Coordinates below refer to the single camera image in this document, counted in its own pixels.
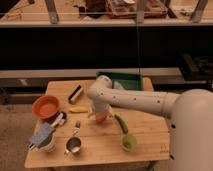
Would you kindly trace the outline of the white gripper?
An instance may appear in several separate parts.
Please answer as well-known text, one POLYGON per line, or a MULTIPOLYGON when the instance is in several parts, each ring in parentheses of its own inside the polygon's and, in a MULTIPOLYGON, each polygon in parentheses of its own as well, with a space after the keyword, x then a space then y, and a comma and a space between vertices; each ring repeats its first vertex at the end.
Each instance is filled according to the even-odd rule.
POLYGON ((91 104, 91 109, 88 114, 88 117, 94 116, 96 119, 97 115, 105 114, 108 116, 111 115, 111 106, 107 103, 102 103, 102 102, 93 102, 91 104))

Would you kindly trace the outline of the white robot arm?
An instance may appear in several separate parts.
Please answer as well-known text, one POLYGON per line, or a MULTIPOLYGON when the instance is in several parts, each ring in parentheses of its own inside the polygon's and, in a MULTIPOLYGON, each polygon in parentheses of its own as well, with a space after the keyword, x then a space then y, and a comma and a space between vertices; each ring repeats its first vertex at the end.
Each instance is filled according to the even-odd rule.
POLYGON ((170 120, 168 171, 213 171, 213 92, 187 90, 181 94, 119 90, 99 76, 87 90, 92 111, 109 105, 143 111, 170 120))

